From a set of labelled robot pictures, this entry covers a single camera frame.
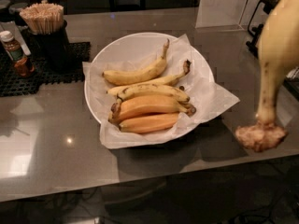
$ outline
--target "bottle cap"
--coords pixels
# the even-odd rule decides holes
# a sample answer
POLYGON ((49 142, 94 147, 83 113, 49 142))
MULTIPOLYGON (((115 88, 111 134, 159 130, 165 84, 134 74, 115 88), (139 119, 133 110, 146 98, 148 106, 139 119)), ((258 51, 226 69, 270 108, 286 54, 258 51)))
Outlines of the bottle cap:
POLYGON ((10 31, 4 31, 1 33, 1 40, 4 42, 11 41, 14 37, 13 34, 10 31))

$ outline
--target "countertop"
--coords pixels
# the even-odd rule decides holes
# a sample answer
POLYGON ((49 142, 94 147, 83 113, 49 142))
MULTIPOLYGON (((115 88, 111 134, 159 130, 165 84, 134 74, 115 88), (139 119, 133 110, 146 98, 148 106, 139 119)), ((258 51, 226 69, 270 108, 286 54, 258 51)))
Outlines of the countertop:
POLYGON ((0 98, 0 202, 299 154, 299 104, 282 87, 278 123, 289 131, 276 149, 245 150, 238 125, 255 122, 259 65, 239 26, 194 28, 196 8, 68 15, 70 42, 91 42, 91 59, 110 42, 139 32, 186 34, 215 80, 240 102, 191 133, 154 147, 107 149, 87 107, 84 82, 42 85, 37 94, 0 98))

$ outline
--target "black container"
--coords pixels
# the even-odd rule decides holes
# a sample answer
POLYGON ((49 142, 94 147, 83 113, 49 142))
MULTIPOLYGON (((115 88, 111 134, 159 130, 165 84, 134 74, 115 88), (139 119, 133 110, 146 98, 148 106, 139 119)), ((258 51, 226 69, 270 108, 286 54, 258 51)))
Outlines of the black container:
POLYGON ((50 68, 57 73, 67 73, 75 68, 75 55, 69 46, 69 41, 64 26, 55 33, 49 35, 37 35, 31 33, 36 40, 42 54, 48 59, 50 68))

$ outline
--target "rubber bar mat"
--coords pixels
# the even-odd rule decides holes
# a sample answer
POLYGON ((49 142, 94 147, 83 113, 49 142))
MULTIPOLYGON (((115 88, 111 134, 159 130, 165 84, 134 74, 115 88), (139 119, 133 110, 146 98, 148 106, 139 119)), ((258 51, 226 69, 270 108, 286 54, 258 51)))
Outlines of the rubber bar mat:
POLYGON ((35 66, 35 72, 28 78, 19 77, 12 65, 9 57, 0 50, 0 97, 18 96, 34 94, 38 92, 41 84, 71 83, 84 81, 82 63, 90 59, 89 42, 70 43, 74 55, 80 61, 72 71, 59 74, 52 71, 48 61, 43 57, 31 57, 31 62, 35 66))

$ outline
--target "floor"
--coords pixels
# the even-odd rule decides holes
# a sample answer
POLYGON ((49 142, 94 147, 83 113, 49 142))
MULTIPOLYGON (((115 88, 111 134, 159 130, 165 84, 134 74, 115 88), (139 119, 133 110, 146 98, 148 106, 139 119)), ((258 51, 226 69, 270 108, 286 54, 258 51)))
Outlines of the floor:
POLYGON ((52 194, 0 203, 0 223, 296 224, 298 174, 294 156, 52 194))

